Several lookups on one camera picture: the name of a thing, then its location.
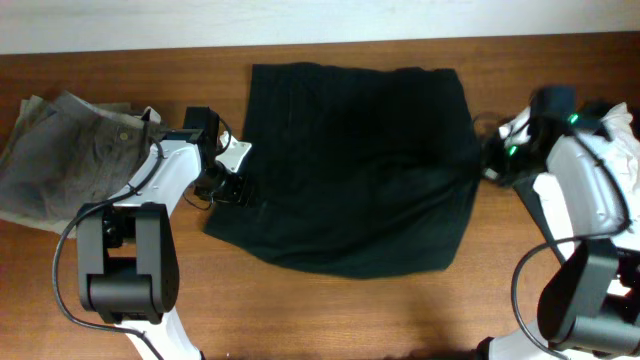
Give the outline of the black shorts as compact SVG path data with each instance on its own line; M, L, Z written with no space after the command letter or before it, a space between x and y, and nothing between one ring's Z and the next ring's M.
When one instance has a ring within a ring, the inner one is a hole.
M452 69L252 68L243 128L252 202L207 235L284 268L349 278L442 271L480 182L480 144Z

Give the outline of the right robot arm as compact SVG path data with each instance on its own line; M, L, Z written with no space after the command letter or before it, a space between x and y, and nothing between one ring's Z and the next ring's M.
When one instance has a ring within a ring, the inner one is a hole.
M537 90L483 146L487 180L514 189L560 267L536 317L483 340L481 359L639 355L639 143L624 104Z

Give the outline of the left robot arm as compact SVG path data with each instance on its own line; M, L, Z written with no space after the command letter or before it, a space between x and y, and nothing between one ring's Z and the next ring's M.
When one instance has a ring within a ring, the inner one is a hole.
M187 189L210 205L244 206L240 170L251 146L208 107L187 109L182 128L153 140L130 182L86 204L72 226L82 307L97 329L126 335L144 359L201 359L176 310L179 265L170 216Z

